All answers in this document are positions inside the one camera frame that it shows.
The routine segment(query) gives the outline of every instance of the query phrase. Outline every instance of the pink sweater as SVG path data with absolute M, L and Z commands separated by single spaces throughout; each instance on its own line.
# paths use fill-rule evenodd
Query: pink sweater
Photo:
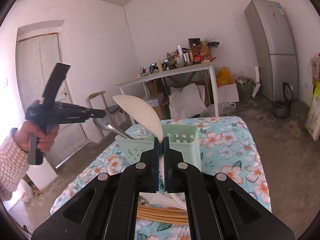
M 29 168 L 28 153 L 21 150 L 12 137 L 15 131 L 16 129 L 12 129 L 0 146 L 0 198 L 2 201 L 11 199 L 12 192 L 17 189 Z

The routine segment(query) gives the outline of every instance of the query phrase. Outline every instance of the silver refrigerator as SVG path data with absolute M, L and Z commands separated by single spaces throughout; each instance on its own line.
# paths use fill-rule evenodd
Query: silver refrigerator
M 261 92 L 271 101 L 284 100 L 282 83 L 298 96 L 298 64 L 288 19 L 277 2 L 252 0 L 244 11 L 252 33 Z

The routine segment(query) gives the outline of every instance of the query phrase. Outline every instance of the orange bag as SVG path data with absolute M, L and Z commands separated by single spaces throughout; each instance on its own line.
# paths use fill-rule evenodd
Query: orange bag
M 233 78 L 227 67 L 222 67 L 217 75 L 217 87 L 233 84 Z

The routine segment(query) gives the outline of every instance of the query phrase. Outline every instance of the plastic basket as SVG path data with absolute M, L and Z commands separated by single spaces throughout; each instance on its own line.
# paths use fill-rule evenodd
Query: plastic basket
M 182 153 L 183 160 L 201 170 L 198 127 L 194 125 L 163 124 L 163 135 L 169 137 L 170 148 Z M 147 130 L 146 138 L 136 140 L 116 136 L 122 152 L 130 164 L 140 160 L 142 152 L 153 149 L 155 136 Z

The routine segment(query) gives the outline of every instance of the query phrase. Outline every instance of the refrigerator sticker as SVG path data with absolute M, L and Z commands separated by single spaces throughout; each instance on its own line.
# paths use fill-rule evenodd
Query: refrigerator sticker
M 283 11 L 281 5 L 279 5 L 278 8 L 279 8 L 280 13 L 281 13 L 282 15 L 284 15 L 284 11 Z

